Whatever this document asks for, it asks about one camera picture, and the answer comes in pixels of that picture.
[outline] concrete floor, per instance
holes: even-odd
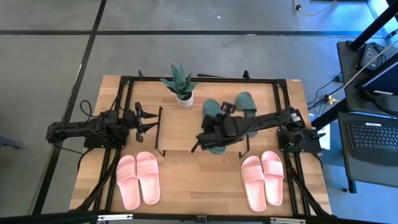
[[[328,2],[301,0],[300,4],[306,11],[315,12]],[[3,0],[0,30],[91,30],[99,6],[100,1],[94,0]],[[372,21],[363,2],[338,2],[319,16],[306,17],[288,0],[109,0],[99,29],[362,31]],[[303,81],[310,101],[320,86],[340,72],[336,43],[353,39],[345,36],[97,36],[72,121],[86,118],[78,103],[88,100],[95,104],[103,75],[137,75],[138,69],[148,76],[170,75],[171,63],[182,63],[187,72],[194,74],[240,77],[247,69],[256,78],[298,78]],[[0,150],[0,217],[29,213],[50,152],[50,145],[44,139],[45,131],[50,123],[61,119],[87,41],[86,35],[0,35],[0,135],[25,145],[22,150],[9,147]],[[380,37],[372,41],[385,44]],[[338,86],[332,83],[320,93],[328,93]],[[335,97],[342,99],[344,94],[341,91]],[[64,147],[80,151],[82,142],[82,139],[69,139]],[[61,153],[44,213],[68,210],[77,160],[77,154]],[[394,215],[398,208],[397,189],[377,186],[377,191],[385,194],[382,200],[372,197],[363,203],[369,197],[340,191],[347,185],[341,168],[325,166],[324,172],[335,215],[398,222]],[[361,186],[363,189],[373,187]],[[363,192],[372,194],[371,190]],[[377,207],[386,201],[391,211],[387,208],[380,217]]]

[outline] pink slide sandal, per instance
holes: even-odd
[[[160,199],[159,168],[152,153],[140,152],[137,155],[137,176],[144,202],[148,205],[156,204]]]
[[[244,188],[249,206],[254,212],[266,209],[266,196],[264,192],[264,174],[261,162],[257,156],[250,156],[244,160],[241,168]]]
[[[136,160],[132,155],[123,156],[116,168],[116,182],[122,194],[126,210],[134,210],[140,205],[138,179],[136,176]]]
[[[267,202],[270,205],[281,205],[284,199],[284,167],[279,156],[272,151],[266,151],[261,156],[261,164],[266,180]]]

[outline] cable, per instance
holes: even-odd
[[[328,103],[325,105],[325,107],[324,107],[323,110],[322,110],[322,114],[321,114],[321,115],[323,115],[323,113],[325,112],[326,107],[328,107],[328,104],[331,102],[332,99],[333,99],[333,98],[330,98],[330,100],[328,101]]]
[[[315,154],[314,152],[312,154],[313,154],[313,156],[315,156],[315,158],[317,158],[319,160],[319,163],[321,164],[321,168],[323,168],[323,163],[322,163],[321,158],[319,158],[319,156],[317,156],[317,154]]]
[[[90,151],[93,150],[93,149],[94,149],[94,148],[88,148],[87,151],[86,151],[85,153],[83,153],[83,154],[80,156],[79,161],[77,162],[77,172],[78,172],[78,173],[79,173],[79,169],[80,169],[81,160],[83,159],[83,157],[84,157],[88,152],[90,152]]]
[[[376,50],[378,53],[380,53],[379,49],[382,49],[382,50],[385,49],[385,47],[381,46],[380,44],[378,44],[376,42],[371,42],[369,44],[372,45],[373,49]],[[386,60],[387,60],[387,57],[384,54],[382,54],[381,59],[380,59],[380,64],[383,64],[384,62],[386,62]]]
[[[87,113],[87,112],[83,109],[83,103],[87,103],[88,109],[89,109],[89,111],[90,111],[89,113]],[[80,102],[80,110],[81,110],[81,112],[83,112],[83,114],[87,115],[88,119],[90,119],[90,118],[97,118],[97,117],[98,117],[98,116],[91,115],[91,113],[93,112],[93,109],[92,109],[92,107],[91,107],[91,103],[90,103],[89,101],[87,101],[87,100],[82,100],[82,101]]]
[[[322,104],[319,104],[319,110],[317,112],[317,116],[319,116],[319,114],[321,113],[321,110],[322,110]]]
[[[74,151],[74,150],[71,150],[71,149],[67,149],[67,148],[64,148],[64,147],[56,146],[54,143],[51,143],[51,145],[53,145],[54,147],[57,147],[59,149],[63,149],[63,150],[66,150],[66,151],[70,151],[70,152],[74,152],[74,153],[83,155],[83,153],[81,153],[81,152],[77,152],[77,151]]]
[[[319,88],[319,89],[317,90],[317,92],[315,93],[315,99],[313,99],[313,101],[307,103],[307,106],[308,106],[310,103],[313,103],[313,102],[315,102],[315,101],[317,100],[319,90],[321,90],[321,89],[323,89],[324,87],[328,86],[328,85],[331,84],[334,80],[335,80],[335,79],[332,79],[332,80],[331,80],[330,82],[328,82],[326,85],[324,85],[323,87]]]
[[[379,58],[380,55],[382,55],[386,50],[388,50],[390,47],[392,47],[394,44],[396,44],[398,40],[394,41],[390,46],[386,47],[382,52],[380,52],[378,55],[376,55],[372,60],[370,60],[363,68],[361,68],[348,82],[343,85],[343,88],[346,88],[367,66],[369,66],[375,59]]]
[[[335,89],[333,92],[325,95],[325,97],[323,97],[322,99],[318,100],[318,102],[316,102],[314,105],[312,105],[308,110],[312,109],[313,107],[315,107],[317,104],[319,104],[320,102],[322,102],[324,99],[327,99],[330,95],[336,93],[338,90],[340,90],[341,88],[343,88],[344,86],[341,86],[337,89]]]
[[[319,13],[321,13],[321,12],[327,10],[332,4],[334,4],[334,3],[336,3],[336,2],[337,2],[337,0],[334,0],[334,1],[331,2],[326,8],[322,9],[321,11],[319,11],[319,12],[317,12],[317,13],[314,13],[314,14],[309,14],[309,13],[306,13],[306,12],[303,11],[303,9],[301,8],[301,5],[298,4],[298,3],[296,2],[296,0],[293,0],[293,3],[294,3],[294,5],[295,5],[295,7],[296,7],[296,10],[300,10],[300,11],[301,11],[304,15],[306,15],[306,16],[316,16],[316,15],[318,15]]]

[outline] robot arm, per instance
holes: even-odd
[[[198,145],[202,150],[212,147],[229,146],[242,141],[251,131],[259,131],[273,128],[279,125],[285,126],[289,130],[288,139],[292,143],[297,143],[304,139],[302,130],[306,129],[300,111],[294,108],[286,108],[279,113],[271,113],[256,116],[253,118],[243,118],[241,116],[230,116],[234,112],[235,106],[224,102],[221,109],[225,114],[218,114],[215,118],[205,116],[201,127],[204,132],[197,136],[198,142],[192,149],[195,151]]]
[[[99,116],[85,122],[55,122],[47,129],[46,140],[56,143],[72,137],[85,137],[85,147],[121,147],[124,146],[130,129],[137,129],[136,139],[142,142],[145,133],[157,123],[142,124],[141,118],[154,118],[156,114],[146,113],[136,102],[136,111],[127,110],[119,118],[116,110],[102,112]]]

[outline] green slipper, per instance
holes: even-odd
[[[240,93],[235,99],[235,106],[237,111],[246,111],[248,118],[256,116],[257,107],[254,104],[253,97],[248,92]],[[257,134],[257,131],[249,132],[249,137],[253,137]]]
[[[217,114],[224,114],[224,111],[220,109],[220,105],[217,103],[217,101],[211,99],[206,100],[205,103],[203,104],[203,109],[202,109],[203,117],[205,117],[206,115],[216,117]],[[208,150],[213,154],[220,155],[225,152],[225,146],[212,147],[211,149]]]

